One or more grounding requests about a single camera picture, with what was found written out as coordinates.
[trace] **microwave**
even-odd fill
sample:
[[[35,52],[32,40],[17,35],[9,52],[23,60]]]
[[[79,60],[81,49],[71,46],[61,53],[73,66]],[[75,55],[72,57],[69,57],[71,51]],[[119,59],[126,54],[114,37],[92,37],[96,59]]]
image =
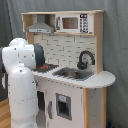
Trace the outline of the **microwave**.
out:
[[[56,14],[56,31],[67,33],[93,33],[93,15]]]

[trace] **cabinet door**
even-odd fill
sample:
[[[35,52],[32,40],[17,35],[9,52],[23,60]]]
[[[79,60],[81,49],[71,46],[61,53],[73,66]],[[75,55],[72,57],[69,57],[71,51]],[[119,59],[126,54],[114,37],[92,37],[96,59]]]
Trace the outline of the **cabinet door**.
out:
[[[46,95],[46,128],[84,128],[82,89],[49,82]]]

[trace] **faucet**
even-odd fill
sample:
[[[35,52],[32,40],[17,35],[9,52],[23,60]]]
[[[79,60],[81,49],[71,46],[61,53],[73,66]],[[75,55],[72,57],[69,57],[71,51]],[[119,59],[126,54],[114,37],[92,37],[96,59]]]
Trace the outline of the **faucet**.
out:
[[[93,54],[92,54],[91,52],[89,52],[89,51],[82,51],[82,52],[80,53],[80,56],[79,56],[79,63],[77,64],[77,67],[78,67],[79,69],[81,69],[81,70],[87,69],[87,64],[88,64],[88,62],[86,62],[86,63],[83,63],[83,62],[82,62],[82,56],[83,56],[84,54],[88,54],[88,55],[91,57],[92,65],[95,65],[95,59],[94,59]]]

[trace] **oven window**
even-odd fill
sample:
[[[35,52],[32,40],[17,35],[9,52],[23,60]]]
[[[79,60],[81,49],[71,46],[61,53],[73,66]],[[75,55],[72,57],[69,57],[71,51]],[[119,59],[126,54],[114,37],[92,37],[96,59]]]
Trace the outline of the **oven window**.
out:
[[[78,29],[78,18],[62,18],[63,29]]]

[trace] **handle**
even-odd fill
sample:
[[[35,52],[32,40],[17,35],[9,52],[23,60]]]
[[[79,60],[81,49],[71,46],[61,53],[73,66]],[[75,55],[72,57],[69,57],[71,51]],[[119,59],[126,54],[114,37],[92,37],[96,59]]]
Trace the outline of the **handle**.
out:
[[[60,20],[60,17],[57,17],[57,18],[56,18],[56,29],[57,29],[57,30],[60,30],[60,27],[58,26],[59,20]]]
[[[50,119],[52,119],[51,108],[52,108],[52,101],[50,101],[49,104],[48,104],[48,115],[49,115]]]

